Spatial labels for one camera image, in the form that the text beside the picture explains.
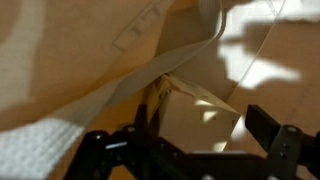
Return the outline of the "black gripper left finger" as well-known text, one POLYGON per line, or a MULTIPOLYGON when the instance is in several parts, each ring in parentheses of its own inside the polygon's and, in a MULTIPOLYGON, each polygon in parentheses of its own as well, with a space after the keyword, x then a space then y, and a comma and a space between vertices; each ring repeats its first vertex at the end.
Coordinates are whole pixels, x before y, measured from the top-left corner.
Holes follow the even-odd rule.
POLYGON ((63 180, 108 180, 112 169, 122 165, 141 180, 142 163, 136 159, 137 149, 129 141, 129 135, 146 125, 147 106, 142 104, 138 106, 132 125, 112 135, 103 130, 86 133, 63 180))

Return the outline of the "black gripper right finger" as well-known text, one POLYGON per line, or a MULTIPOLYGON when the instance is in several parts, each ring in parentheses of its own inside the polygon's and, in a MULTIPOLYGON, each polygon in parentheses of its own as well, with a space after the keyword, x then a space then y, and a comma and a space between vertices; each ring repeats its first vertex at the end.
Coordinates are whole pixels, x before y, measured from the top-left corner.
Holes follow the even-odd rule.
POLYGON ((298 180, 299 165, 320 179, 320 133, 281 125, 258 105, 247 107, 245 127, 267 153, 267 180, 298 180))

